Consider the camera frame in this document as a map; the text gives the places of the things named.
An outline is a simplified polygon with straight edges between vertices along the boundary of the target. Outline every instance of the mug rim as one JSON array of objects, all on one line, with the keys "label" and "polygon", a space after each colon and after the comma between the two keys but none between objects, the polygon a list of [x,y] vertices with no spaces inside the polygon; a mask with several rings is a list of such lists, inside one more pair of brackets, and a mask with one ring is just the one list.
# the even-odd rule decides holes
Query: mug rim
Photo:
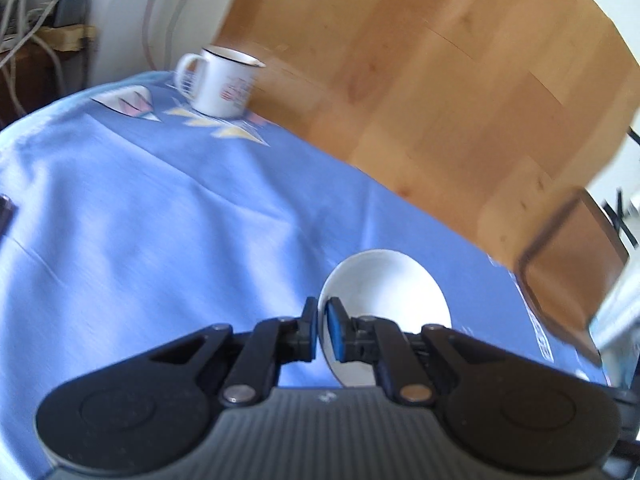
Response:
[{"label": "mug rim", "polygon": [[222,59],[228,59],[229,61],[245,66],[255,66],[256,68],[263,68],[265,66],[263,62],[254,56],[249,56],[249,54],[245,54],[244,52],[233,50],[232,48],[227,48],[225,46],[207,45],[202,49],[214,56],[221,57]]}]

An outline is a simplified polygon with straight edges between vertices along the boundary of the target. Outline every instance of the gray ribbed panel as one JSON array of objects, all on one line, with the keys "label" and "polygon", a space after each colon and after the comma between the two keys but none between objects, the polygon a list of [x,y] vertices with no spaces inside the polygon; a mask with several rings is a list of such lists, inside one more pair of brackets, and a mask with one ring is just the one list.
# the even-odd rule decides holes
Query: gray ribbed panel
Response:
[{"label": "gray ribbed panel", "polygon": [[[130,480],[523,478],[527,477],[497,470],[459,450],[431,412],[393,404],[379,388],[277,388],[260,406],[226,410],[214,431],[187,457]],[[557,478],[606,476],[593,469]],[[57,471],[49,480],[88,477]]]}]

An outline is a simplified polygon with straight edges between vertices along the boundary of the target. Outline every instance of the screw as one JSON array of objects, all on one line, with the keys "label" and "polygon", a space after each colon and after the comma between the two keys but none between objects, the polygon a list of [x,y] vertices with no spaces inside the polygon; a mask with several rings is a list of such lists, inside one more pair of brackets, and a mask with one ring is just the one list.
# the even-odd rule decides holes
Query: screw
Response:
[{"label": "screw", "polygon": [[407,402],[426,402],[433,396],[433,391],[424,384],[408,384],[402,387],[400,396]]},{"label": "screw", "polygon": [[234,404],[249,402],[255,397],[255,390],[248,384],[229,386],[222,394],[225,400]]}]

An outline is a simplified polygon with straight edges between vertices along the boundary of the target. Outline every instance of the bowl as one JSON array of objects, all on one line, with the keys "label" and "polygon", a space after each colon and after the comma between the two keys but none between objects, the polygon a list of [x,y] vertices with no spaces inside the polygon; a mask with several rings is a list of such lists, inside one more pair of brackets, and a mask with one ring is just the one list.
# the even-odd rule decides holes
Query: bowl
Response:
[{"label": "bowl", "polygon": [[348,316],[386,317],[403,332],[419,333],[427,323],[451,328],[449,307],[438,283],[414,259],[386,249],[350,256],[332,270],[318,301],[320,346],[343,386],[371,386],[375,380],[370,365],[335,359],[324,312],[333,297],[340,298]]}]

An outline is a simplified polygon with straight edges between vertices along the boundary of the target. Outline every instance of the mug handle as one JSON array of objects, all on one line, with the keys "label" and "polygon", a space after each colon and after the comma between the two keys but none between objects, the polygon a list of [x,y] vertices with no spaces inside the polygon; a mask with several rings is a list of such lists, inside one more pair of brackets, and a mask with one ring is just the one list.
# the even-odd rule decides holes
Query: mug handle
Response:
[{"label": "mug handle", "polygon": [[178,65],[175,67],[175,75],[174,75],[174,84],[178,92],[184,95],[187,99],[195,99],[195,92],[193,91],[196,88],[195,76],[191,80],[190,90],[184,89],[185,83],[185,75],[187,72],[187,67],[196,60],[200,60],[202,62],[206,62],[203,56],[200,54],[185,54],[178,61]]}]

